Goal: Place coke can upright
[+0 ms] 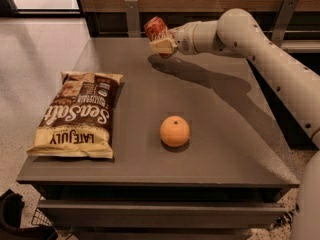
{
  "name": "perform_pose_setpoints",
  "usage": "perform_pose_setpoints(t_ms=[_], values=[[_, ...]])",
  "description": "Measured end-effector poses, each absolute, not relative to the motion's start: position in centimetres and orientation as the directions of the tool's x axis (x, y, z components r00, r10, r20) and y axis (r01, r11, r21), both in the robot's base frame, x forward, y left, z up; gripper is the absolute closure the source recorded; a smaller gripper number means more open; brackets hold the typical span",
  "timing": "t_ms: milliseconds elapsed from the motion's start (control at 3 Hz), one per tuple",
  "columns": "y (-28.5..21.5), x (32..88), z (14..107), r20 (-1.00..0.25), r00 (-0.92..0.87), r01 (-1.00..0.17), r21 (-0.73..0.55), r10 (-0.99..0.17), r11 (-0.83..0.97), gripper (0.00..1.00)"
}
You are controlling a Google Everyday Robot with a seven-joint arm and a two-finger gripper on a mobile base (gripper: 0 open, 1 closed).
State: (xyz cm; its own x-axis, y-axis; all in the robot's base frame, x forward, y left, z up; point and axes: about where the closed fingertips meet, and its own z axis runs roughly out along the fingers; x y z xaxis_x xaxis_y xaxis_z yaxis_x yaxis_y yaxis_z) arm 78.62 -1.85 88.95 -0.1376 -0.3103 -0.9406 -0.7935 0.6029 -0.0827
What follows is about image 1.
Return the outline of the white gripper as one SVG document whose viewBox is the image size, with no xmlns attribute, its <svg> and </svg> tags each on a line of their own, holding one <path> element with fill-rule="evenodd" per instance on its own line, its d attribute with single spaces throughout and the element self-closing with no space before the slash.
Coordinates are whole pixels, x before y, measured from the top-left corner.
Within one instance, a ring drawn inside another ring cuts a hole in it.
<svg viewBox="0 0 320 240">
<path fill-rule="evenodd" d="M 197 22 L 191 22 L 171 30 L 174 39 L 170 37 L 157 39 L 149 43 L 151 49 L 159 54 L 173 54 L 176 49 L 184 55 L 196 55 L 194 31 Z"/>
</svg>

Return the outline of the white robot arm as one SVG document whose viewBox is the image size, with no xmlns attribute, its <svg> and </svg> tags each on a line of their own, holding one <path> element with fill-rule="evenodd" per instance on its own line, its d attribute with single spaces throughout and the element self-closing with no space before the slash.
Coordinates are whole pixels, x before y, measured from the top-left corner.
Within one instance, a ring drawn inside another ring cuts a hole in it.
<svg viewBox="0 0 320 240">
<path fill-rule="evenodd" d="M 159 17 L 144 25 L 153 51 L 167 58 L 211 53 L 238 55 L 258 70 L 318 152 L 300 183 L 290 240 L 320 239 L 320 77 L 270 41 L 243 9 L 230 9 L 214 21 L 196 21 L 170 29 Z"/>
</svg>

